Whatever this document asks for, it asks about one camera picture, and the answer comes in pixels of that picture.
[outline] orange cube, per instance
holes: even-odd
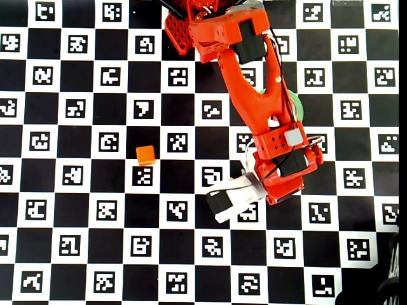
[[[155,163],[154,147],[141,146],[135,149],[135,154],[139,160],[140,166],[151,165]]]

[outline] green object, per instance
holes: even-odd
[[[260,94],[264,94],[264,92],[266,92],[266,89],[261,90]],[[295,111],[297,113],[297,119],[302,122],[303,118],[304,118],[303,104],[301,103],[300,99],[296,96],[296,94],[294,92],[292,92],[291,90],[288,90],[288,93],[290,94],[290,99],[294,103]]]

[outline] checkerboard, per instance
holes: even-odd
[[[241,174],[251,134],[168,11],[0,0],[1,305],[370,304],[397,231],[398,3],[264,6],[325,163],[218,224],[204,194]],[[264,62],[242,70],[263,89]]]

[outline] small orange block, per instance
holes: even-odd
[[[140,166],[146,166],[155,163],[154,147],[152,145],[136,148],[135,154],[137,155]]]

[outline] checkerboard mat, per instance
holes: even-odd
[[[1,305],[367,304],[397,231],[397,4],[264,5],[325,163],[218,224],[204,194],[240,175],[251,134],[217,62],[177,54],[168,11],[0,0]],[[242,70],[263,89],[264,62]]]

